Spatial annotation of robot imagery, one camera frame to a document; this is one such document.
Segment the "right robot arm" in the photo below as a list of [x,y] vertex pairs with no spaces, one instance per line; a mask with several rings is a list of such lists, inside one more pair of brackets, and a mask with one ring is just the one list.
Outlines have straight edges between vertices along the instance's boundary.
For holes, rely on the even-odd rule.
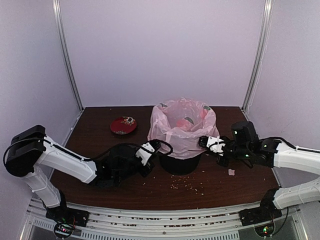
[[[320,152],[316,149],[294,146],[282,137],[259,138],[251,121],[236,122],[231,126],[233,138],[216,137],[208,144],[218,154],[223,165],[229,160],[248,161],[251,165],[269,168],[288,168],[320,174]],[[276,209],[316,202],[320,199],[320,180],[316,178],[291,187],[270,190],[262,206],[256,210],[259,220],[268,220]]]

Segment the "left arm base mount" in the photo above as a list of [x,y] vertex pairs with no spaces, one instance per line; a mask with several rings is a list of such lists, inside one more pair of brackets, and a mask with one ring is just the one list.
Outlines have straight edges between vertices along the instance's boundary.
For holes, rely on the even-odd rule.
[[69,207],[54,207],[46,208],[45,217],[56,222],[53,227],[53,233],[59,239],[69,238],[76,227],[86,227],[90,213],[85,210],[69,208]]

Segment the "pink plastic trash bag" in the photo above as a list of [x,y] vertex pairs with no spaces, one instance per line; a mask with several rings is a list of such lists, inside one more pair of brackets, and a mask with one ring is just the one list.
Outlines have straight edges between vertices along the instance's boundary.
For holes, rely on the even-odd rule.
[[187,160],[205,151],[198,144],[200,137],[220,136],[216,120],[214,110],[202,101],[166,100],[152,109],[147,139],[165,141],[173,148],[170,157]]

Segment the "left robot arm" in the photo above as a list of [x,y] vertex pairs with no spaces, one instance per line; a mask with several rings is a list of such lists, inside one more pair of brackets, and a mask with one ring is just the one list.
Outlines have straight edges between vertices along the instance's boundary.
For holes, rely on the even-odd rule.
[[35,125],[14,136],[3,154],[3,165],[12,176],[25,181],[45,208],[61,222],[72,218],[65,196],[43,173],[41,165],[68,174],[98,188],[117,187],[121,181],[140,173],[147,176],[154,165],[152,157],[161,143],[151,140],[142,145],[119,143],[106,152],[88,158],[55,142],[42,125]]

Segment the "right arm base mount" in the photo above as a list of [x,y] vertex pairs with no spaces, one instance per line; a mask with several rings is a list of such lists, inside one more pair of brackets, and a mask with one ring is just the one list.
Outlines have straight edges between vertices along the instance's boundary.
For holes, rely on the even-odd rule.
[[253,226],[261,238],[271,238],[276,233],[275,219],[282,216],[282,211],[273,206],[259,206],[241,210],[239,218],[243,227]]

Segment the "black mesh trash bin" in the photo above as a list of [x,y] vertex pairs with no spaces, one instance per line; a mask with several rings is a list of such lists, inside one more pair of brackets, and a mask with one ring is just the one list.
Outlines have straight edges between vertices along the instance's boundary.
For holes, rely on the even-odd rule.
[[201,154],[188,158],[177,159],[170,156],[160,156],[159,163],[161,167],[168,173],[177,176],[184,176],[192,173],[198,166]]

